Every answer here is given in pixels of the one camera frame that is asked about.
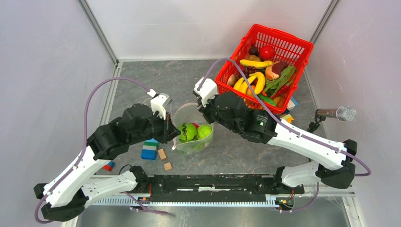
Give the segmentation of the green toy lime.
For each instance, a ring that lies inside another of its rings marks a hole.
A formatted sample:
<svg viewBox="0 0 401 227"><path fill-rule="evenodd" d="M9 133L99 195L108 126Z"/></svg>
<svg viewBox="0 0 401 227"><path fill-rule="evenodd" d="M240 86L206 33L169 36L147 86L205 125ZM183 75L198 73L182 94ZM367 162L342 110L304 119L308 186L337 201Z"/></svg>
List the green toy lime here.
<svg viewBox="0 0 401 227"><path fill-rule="evenodd" d="M208 137L212 133L212 128L208 124L201 125L197 128L197 139L201 140Z"/></svg>

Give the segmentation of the clear zip top bag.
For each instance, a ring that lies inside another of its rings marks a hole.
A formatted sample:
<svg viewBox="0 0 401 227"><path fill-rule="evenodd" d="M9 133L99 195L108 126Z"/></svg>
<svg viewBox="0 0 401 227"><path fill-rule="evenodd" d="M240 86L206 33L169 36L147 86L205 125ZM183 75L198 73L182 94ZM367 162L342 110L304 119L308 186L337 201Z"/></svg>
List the clear zip top bag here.
<svg viewBox="0 0 401 227"><path fill-rule="evenodd" d="M199 126L208 124L205 121L205 119L203 118L203 115L200 112L198 112L196 103L187 103L187 104L182 105L174 114L174 117L173 117L174 126L176 126L178 128L179 125L182 123L192 123L192 122L198 124ZM198 140L196 138L196 140L194 140L194 141L210 142L210 143L212 142L213 135L214 135L214 125L213 124L208 124L208 125L211 126L212 133L204 139ZM179 136L177 136L176 138L173 139L173 143L174 143L173 150L177 150L177 146L184 142L180 142Z"/></svg>

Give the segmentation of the single yellow toy banana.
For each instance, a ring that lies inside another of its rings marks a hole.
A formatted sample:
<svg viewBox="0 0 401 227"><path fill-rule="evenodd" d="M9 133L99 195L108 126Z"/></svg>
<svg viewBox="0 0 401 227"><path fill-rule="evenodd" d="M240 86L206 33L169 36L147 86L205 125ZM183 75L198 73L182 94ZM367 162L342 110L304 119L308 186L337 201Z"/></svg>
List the single yellow toy banana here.
<svg viewBox="0 0 401 227"><path fill-rule="evenodd" d="M256 69L265 69L273 64L272 61L251 61L242 59L239 61L244 67L254 67Z"/></svg>

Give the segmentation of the red toy tomato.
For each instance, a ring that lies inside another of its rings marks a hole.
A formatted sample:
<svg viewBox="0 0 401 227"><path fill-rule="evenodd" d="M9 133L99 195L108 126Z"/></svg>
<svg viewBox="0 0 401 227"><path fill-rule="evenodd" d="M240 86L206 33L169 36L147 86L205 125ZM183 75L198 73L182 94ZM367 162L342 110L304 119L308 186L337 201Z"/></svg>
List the red toy tomato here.
<svg viewBox="0 0 401 227"><path fill-rule="evenodd" d="M259 57L263 60L271 60L276 52L272 46L266 45L259 50Z"/></svg>

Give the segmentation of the green toy lettuce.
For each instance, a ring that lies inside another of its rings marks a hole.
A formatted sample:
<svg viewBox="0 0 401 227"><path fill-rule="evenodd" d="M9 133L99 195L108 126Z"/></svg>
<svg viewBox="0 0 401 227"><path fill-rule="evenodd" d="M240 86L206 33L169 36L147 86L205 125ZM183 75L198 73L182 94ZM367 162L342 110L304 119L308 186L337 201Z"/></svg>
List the green toy lettuce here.
<svg viewBox="0 0 401 227"><path fill-rule="evenodd" d="M188 155L203 151L209 144L210 142L199 142L199 141L186 142L179 144L177 146L177 150L185 155Z"/></svg>

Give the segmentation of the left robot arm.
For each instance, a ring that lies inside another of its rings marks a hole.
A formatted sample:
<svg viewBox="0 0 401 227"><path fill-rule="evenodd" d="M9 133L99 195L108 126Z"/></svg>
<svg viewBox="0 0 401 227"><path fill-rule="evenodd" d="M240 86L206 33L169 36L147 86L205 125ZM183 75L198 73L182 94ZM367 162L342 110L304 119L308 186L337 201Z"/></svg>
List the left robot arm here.
<svg viewBox="0 0 401 227"><path fill-rule="evenodd" d="M99 169L128 151L131 145L156 139L167 143L179 134L169 113L152 111L144 104L127 108L121 117L98 127L89 136L81 153L54 180L39 183L34 192L39 199L37 214L42 214L42 223L68 221L98 200L121 192L144 192L148 188L148 177L140 166L97 183L89 178Z"/></svg>

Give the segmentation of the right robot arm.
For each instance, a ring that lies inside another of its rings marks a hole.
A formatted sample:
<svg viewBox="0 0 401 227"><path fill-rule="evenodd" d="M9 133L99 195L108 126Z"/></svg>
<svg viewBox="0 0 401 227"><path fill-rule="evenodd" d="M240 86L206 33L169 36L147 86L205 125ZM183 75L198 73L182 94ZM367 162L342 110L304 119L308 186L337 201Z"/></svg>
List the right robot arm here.
<svg viewBox="0 0 401 227"><path fill-rule="evenodd" d="M299 166L280 167L273 187L285 193L307 183L323 183L337 189L347 189L355 178L355 165L349 155L355 155L353 140L336 142L306 132L262 109L251 109L233 92L203 95L194 91L198 111L208 123L218 123L243 139L289 149L311 162Z"/></svg>

